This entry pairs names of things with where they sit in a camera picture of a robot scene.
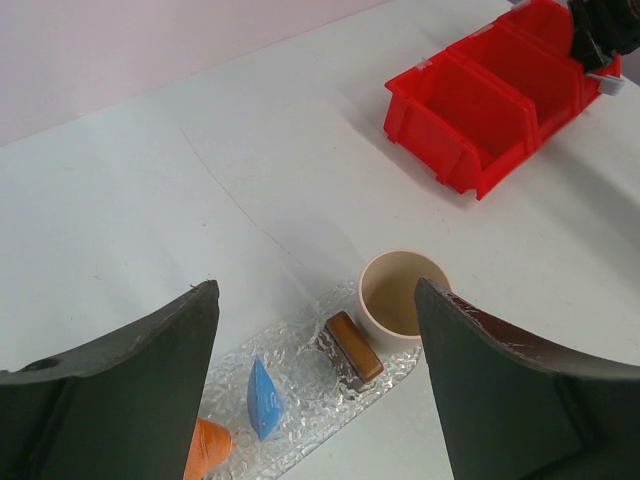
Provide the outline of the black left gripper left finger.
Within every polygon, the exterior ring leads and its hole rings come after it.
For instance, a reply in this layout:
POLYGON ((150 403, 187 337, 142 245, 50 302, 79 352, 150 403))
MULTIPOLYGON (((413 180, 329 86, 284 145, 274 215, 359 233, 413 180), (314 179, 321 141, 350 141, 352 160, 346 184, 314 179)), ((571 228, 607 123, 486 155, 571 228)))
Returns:
POLYGON ((219 315, 207 280, 91 342, 2 371, 2 478, 182 478, 219 315))

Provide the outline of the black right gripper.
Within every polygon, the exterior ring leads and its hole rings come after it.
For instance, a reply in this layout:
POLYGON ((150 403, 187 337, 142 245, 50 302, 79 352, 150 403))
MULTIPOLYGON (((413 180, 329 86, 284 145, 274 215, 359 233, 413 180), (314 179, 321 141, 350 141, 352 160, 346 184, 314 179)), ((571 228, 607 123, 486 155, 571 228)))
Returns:
POLYGON ((639 48, 638 1, 574 0, 567 5, 573 24, 570 56, 585 70, 605 68, 639 48))

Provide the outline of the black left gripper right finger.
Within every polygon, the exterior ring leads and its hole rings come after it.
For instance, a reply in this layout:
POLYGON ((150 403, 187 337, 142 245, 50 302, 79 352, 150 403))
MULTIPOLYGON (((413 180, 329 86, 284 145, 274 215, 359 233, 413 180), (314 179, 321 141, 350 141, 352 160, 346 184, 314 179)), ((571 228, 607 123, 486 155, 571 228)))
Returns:
POLYGON ((457 479, 635 479, 639 370, 556 344, 432 280, 415 304, 457 479))

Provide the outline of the orange toothpaste tube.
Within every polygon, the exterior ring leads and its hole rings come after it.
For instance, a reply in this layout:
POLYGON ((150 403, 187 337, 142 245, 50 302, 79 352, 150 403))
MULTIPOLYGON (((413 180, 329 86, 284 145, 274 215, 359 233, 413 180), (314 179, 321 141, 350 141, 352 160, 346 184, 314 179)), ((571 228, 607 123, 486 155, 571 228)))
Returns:
POLYGON ((228 458, 234 447, 231 432, 227 428, 197 418, 183 479, 203 479, 228 458))

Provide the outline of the red plastic organizer bin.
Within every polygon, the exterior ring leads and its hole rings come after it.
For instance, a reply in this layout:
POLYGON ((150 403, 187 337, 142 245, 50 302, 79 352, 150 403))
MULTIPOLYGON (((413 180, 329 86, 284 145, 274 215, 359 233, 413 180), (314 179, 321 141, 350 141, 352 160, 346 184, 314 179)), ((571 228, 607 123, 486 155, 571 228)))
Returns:
POLYGON ((390 141, 437 181, 482 199, 621 76, 621 58, 587 75, 570 55, 569 10, 524 1, 386 83, 390 141))

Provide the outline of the blue toothpaste tube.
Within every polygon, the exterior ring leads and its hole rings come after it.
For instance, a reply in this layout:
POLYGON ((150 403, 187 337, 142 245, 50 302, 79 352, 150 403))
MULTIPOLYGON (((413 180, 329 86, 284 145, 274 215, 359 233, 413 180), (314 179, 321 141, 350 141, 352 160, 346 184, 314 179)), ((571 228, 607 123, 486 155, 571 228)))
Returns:
POLYGON ((254 358, 247 385, 249 422, 260 441, 279 427, 284 414, 276 386, 259 357, 254 358))

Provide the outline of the beige cup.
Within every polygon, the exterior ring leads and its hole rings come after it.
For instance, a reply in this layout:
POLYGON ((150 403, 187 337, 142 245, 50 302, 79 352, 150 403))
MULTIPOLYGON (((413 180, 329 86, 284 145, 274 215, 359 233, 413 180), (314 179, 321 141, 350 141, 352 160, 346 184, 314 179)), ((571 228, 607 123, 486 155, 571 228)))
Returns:
POLYGON ((414 301, 421 279, 451 287, 436 262, 412 250, 383 252, 362 270, 357 284, 357 323, 376 353, 401 353, 421 343, 414 301))

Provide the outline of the clear oval glass tray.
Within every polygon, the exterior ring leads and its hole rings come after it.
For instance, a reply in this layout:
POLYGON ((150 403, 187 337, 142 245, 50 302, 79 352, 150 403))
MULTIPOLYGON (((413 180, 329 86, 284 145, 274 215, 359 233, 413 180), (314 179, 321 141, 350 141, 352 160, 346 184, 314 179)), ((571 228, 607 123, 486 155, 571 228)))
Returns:
POLYGON ((351 420, 363 413, 413 371, 421 350, 382 355, 383 372, 356 386, 356 376, 335 368, 337 351, 323 333, 325 322, 341 311, 354 317, 357 283, 343 282, 211 362, 200 417, 226 427, 234 446, 209 473, 210 479, 277 479, 351 420), (250 425, 247 389, 255 360, 261 360, 284 413, 266 439, 250 425))

